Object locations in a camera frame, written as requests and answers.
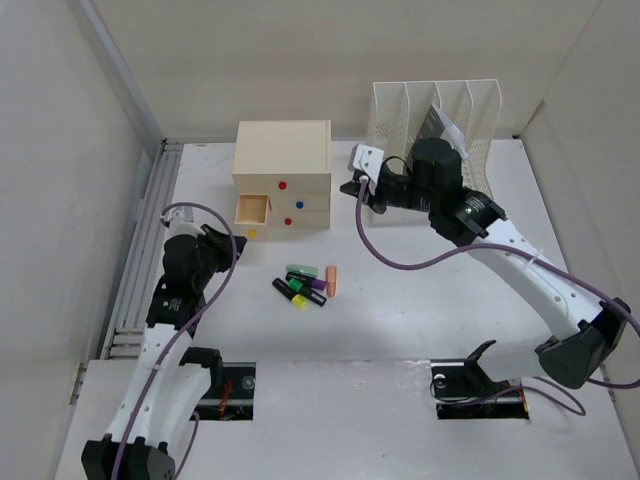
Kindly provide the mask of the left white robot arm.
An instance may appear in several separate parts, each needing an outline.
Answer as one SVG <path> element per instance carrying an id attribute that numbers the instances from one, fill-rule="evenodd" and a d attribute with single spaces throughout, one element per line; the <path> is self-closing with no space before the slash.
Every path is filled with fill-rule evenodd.
<path id="1" fill-rule="evenodd" d="M 172 227 L 153 291 L 140 354 L 118 410 L 99 440 L 85 443 L 89 479 L 175 479 L 175 451 L 195 409 L 223 387 L 218 350 L 192 344 L 211 278 L 229 275 L 246 238 L 191 222 Z"/>

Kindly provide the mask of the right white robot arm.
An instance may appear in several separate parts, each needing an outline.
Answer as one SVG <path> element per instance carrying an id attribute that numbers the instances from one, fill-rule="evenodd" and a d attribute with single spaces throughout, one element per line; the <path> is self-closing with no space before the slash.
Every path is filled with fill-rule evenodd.
<path id="1" fill-rule="evenodd" d="M 404 157 L 355 145 L 347 162 L 352 177 L 340 190 L 356 200 L 354 218 L 362 243 L 378 261 L 401 271 L 427 269 L 466 253 L 498 275 L 545 322 L 549 335 L 538 344 L 469 359 L 463 381 L 470 391 L 484 394 L 502 380 L 537 375 L 572 390 L 592 382 L 625 327 L 637 328 L 638 322 L 621 299 L 549 263 L 490 196 L 465 184 L 465 167 L 460 150 L 443 138 L 419 138 Z M 388 208 L 427 214 L 430 228 L 454 249 L 416 264 L 385 257 L 367 237 L 362 211 L 382 215 Z"/>

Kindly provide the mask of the orange highlighter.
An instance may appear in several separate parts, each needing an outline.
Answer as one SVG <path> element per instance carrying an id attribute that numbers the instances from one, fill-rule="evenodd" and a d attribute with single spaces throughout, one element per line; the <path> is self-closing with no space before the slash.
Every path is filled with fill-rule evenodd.
<path id="1" fill-rule="evenodd" d="M 337 276 L 338 276 L 338 270 L 335 265 L 329 265 L 326 267 L 326 272 L 325 272 L 326 293 L 329 297 L 336 296 Z"/>

